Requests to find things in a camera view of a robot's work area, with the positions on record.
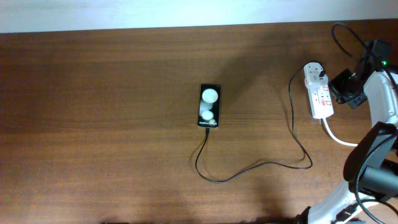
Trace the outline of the black flip smartphone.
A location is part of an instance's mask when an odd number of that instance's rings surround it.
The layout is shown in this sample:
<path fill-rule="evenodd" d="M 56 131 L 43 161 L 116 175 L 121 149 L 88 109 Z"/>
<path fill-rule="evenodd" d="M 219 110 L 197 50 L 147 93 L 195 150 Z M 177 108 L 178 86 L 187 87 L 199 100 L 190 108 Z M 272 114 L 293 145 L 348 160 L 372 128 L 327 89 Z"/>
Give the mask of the black flip smartphone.
<path fill-rule="evenodd" d="M 220 120 L 221 86 L 201 84 L 197 125 L 201 128 L 218 128 Z"/>

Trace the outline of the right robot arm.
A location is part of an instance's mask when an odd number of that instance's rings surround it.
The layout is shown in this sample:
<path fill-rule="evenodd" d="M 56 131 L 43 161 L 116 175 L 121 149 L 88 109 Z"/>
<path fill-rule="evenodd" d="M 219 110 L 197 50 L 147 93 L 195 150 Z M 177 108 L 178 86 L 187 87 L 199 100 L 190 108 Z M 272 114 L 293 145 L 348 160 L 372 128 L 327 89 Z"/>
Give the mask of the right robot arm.
<path fill-rule="evenodd" d="M 397 163 L 386 158 L 397 152 L 397 74 L 387 64 L 391 50 L 391 44 L 383 40 L 365 42 L 355 72 L 346 69 L 332 80 L 327 79 L 320 63 L 304 66 L 316 119 L 326 123 L 333 114 L 331 96 L 353 109 L 368 101 L 372 128 L 353 145 L 340 185 L 322 202 L 297 215 L 294 223 L 350 223 L 360 212 L 379 223 L 368 208 L 377 204 L 390 207 L 388 200 L 397 197 Z"/>

